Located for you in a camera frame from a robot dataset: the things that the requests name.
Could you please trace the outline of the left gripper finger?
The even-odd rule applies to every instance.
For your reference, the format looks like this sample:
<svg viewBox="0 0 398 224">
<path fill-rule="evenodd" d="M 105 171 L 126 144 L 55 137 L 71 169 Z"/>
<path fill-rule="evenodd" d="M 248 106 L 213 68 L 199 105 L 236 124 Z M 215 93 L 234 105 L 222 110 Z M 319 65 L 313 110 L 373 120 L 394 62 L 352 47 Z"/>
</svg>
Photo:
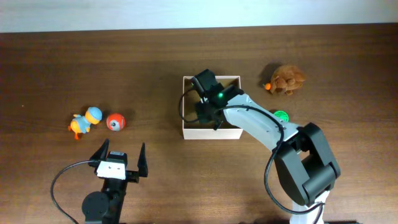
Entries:
<svg viewBox="0 0 398 224">
<path fill-rule="evenodd" d="M 146 144 L 142 143 L 139 159 L 137 162 L 138 173 L 140 177 L 148 177 L 149 171 L 146 160 Z"/>
<path fill-rule="evenodd" d="M 90 160 L 104 161 L 107 156 L 109 139 L 105 139 L 101 147 L 90 157 Z"/>
</svg>

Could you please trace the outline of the brown plush animal toy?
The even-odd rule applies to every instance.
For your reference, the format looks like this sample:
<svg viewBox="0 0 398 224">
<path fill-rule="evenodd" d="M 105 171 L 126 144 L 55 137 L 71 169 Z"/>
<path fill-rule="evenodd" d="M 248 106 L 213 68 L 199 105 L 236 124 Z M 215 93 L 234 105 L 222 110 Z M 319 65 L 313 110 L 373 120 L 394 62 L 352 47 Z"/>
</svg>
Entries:
<svg viewBox="0 0 398 224">
<path fill-rule="evenodd" d="M 281 65 L 271 75 L 269 81 L 264 84 L 264 89 L 270 94 L 292 95 L 294 90 L 303 86 L 306 80 L 305 74 L 295 65 Z"/>
</svg>

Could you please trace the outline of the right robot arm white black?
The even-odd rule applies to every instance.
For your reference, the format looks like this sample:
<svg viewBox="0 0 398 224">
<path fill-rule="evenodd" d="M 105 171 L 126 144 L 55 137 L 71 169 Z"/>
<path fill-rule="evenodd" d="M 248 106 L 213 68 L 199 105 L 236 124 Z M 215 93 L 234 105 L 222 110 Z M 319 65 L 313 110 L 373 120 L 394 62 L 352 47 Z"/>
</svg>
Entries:
<svg viewBox="0 0 398 224">
<path fill-rule="evenodd" d="M 199 122 L 214 122 L 215 129 L 224 122 L 237 126 L 271 151 L 264 186 L 270 199 L 291 214 L 290 222 L 323 223 L 326 198 L 341 175 L 323 131 L 313 123 L 299 126 L 284 121 L 252 101 L 242 89 L 224 87 L 208 69 L 190 81 L 200 97 L 195 105 Z M 292 208 L 273 196 L 267 183 L 271 166 L 275 166 Z"/>
</svg>

